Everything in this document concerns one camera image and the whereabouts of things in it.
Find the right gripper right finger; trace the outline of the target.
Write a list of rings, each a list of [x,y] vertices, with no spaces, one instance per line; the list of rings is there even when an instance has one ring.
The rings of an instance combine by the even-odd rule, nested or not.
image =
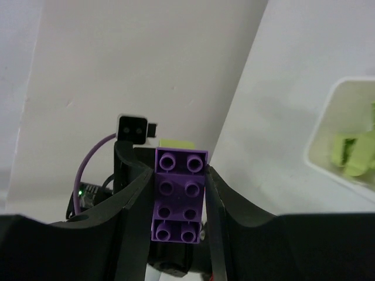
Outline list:
[[[374,214],[273,215],[205,176],[214,280],[374,279]]]

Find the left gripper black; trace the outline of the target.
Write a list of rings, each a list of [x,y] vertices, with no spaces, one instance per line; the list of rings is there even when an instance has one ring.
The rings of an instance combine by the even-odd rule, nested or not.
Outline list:
[[[154,173],[152,181],[153,217],[155,149],[135,148],[131,142],[117,140],[114,144],[113,188],[108,189],[106,186],[85,184],[81,182],[81,174],[77,173],[70,200],[70,210],[66,215],[67,220],[82,214],[119,193],[146,169],[151,169]],[[201,238],[197,244],[156,242],[151,240],[151,234],[152,231],[150,233],[146,265],[151,265],[161,272],[176,277],[184,276],[188,272],[200,274],[205,272],[205,242]]]

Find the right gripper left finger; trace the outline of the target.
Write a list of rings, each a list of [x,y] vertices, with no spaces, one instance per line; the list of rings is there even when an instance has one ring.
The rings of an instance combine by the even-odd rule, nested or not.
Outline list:
[[[66,222],[1,217],[2,280],[143,280],[153,171]]]

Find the lime green lego brick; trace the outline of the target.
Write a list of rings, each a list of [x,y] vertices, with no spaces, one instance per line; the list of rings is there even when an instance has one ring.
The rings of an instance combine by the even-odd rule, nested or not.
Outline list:
[[[372,130],[359,134],[337,134],[331,163],[342,168],[346,177],[360,177],[374,170],[374,103],[371,104]]]

